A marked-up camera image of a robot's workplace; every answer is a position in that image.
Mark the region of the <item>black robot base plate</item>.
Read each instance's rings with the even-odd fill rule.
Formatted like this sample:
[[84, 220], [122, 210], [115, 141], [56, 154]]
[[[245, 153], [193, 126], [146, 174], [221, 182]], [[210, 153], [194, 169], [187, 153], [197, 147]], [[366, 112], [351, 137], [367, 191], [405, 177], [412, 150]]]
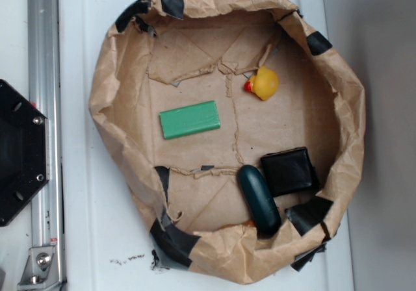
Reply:
[[1, 226], [48, 182], [47, 118], [1, 80]]

